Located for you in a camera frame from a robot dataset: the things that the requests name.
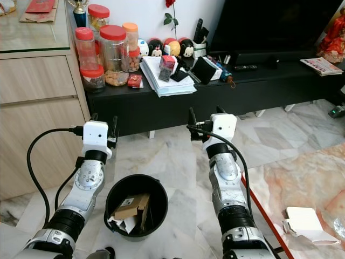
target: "black tv stand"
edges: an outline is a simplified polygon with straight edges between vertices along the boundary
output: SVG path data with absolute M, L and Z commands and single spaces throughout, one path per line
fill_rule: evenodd
M 99 120 L 112 122 L 119 117 L 120 135 L 185 125 L 188 108 L 197 118 L 209 119 L 217 105 L 227 112 L 241 115 L 285 106 L 336 94 L 345 84 L 345 74 L 320 77 L 299 61 L 280 62 L 277 69 L 258 64 L 256 71 L 234 72 L 236 88 L 220 81 L 196 84 L 197 92 L 159 98 L 143 76 L 143 89 L 107 86 L 104 92 L 87 94 L 91 113 Z

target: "white figurine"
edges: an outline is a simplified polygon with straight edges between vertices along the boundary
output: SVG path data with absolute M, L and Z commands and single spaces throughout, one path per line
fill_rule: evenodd
M 145 57 L 149 55 L 149 45 L 142 38 L 138 39 L 138 47 L 140 48 L 140 57 Z

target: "marble floor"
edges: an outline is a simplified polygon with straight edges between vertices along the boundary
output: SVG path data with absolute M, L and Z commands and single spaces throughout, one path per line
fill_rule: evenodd
M 253 113 L 238 119 L 233 143 L 242 151 L 250 168 L 313 152 L 345 142 L 345 118 L 332 119 L 333 108 L 325 100 L 299 104 L 290 112 L 281 107 L 267 110 L 262 117 Z M 96 249 L 112 246 L 116 258 L 221 259 L 221 233 L 211 203 L 208 158 L 201 143 L 190 141 L 185 126 L 147 134 L 121 137 L 116 162 L 107 165 L 107 183 L 97 198 L 95 210 L 83 229 L 74 258 L 86 258 Z M 148 174 L 160 180 L 169 199 L 164 223 L 147 239 L 129 242 L 110 232 L 103 223 L 107 194 L 115 182 L 131 174 Z M 66 187 L 62 196 L 70 187 Z M 53 202 L 56 188 L 47 190 Z M 254 218 L 272 246 L 278 246 L 272 231 L 252 203 Z M 38 193 L 0 202 L 0 258 L 11 259 L 43 225 L 43 199 Z

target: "black tv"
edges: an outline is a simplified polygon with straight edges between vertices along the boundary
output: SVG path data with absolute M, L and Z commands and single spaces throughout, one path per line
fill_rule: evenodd
M 342 0 L 225 0 L 211 51 L 310 50 L 341 3 Z

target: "gold trophy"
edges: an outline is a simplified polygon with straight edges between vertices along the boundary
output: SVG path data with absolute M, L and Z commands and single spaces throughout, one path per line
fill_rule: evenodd
M 67 0 L 68 3 L 74 7 L 73 14 L 77 27 L 86 27 L 86 11 L 84 7 L 88 5 L 89 0 Z

